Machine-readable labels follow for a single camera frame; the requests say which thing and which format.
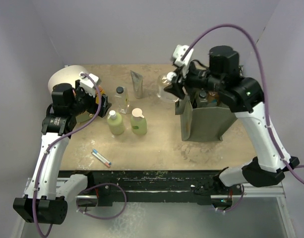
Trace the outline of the orange bottle pink cap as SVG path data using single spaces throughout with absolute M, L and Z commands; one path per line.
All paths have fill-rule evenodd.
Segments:
M 216 105 L 219 104 L 219 95 L 217 92 L 208 92 L 207 97 L 208 103 L 214 103 Z

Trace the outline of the amber bottle white cap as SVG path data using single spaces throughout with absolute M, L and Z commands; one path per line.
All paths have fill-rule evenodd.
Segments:
M 178 97 L 176 97 L 175 95 L 165 91 L 165 88 L 171 85 L 172 79 L 175 76 L 177 76 L 177 74 L 171 71 L 167 74 L 163 74 L 159 76 L 157 80 L 157 85 L 158 85 L 157 97 L 164 102 L 175 103 L 179 100 Z

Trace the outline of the clear bottle dark label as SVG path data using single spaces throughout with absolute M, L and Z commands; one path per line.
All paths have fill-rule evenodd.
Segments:
M 208 105 L 207 100 L 207 92 L 205 90 L 201 90 L 198 92 L 198 96 L 196 97 L 197 108 L 206 108 Z

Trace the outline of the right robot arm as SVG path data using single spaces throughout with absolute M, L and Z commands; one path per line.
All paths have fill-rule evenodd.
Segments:
M 225 194 L 231 186 L 249 183 L 255 187 L 278 185 L 285 172 L 295 169 L 300 161 L 283 147 L 273 124 L 266 114 L 266 95 L 260 84 L 240 74 L 239 53 L 230 46 L 215 46 L 209 51 L 209 68 L 200 70 L 194 65 L 193 49 L 177 45 L 172 62 L 176 69 L 167 74 L 170 84 L 165 91 L 183 100 L 195 90 L 216 92 L 220 101 L 239 119 L 256 151 L 250 162 L 222 169 L 214 181 L 214 190 Z

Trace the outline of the green canvas bag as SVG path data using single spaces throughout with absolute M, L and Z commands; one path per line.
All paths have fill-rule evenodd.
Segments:
M 175 114 L 180 116 L 182 141 L 213 142 L 222 141 L 223 135 L 237 120 L 228 106 L 208 103 L 206 108 L 197 108 L 196 97 L 186 95 L 175 103 Z

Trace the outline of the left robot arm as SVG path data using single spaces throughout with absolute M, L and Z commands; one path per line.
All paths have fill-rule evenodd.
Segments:
M 75 129 L 78 115 L 89 112 L 102 117 L 110 104 L 97 83 L 77 80 L 75 86 L 60 83 L 51 92 L 52 103 L 42 121 L 42 143 L 37 165 L 24 194 L 13 209 L 27 223 L 60 225 L 68 204 L 79 192 L 91 194 L 95 182 L 90 173 L 75 173 L 58 186 L 63 154 Z

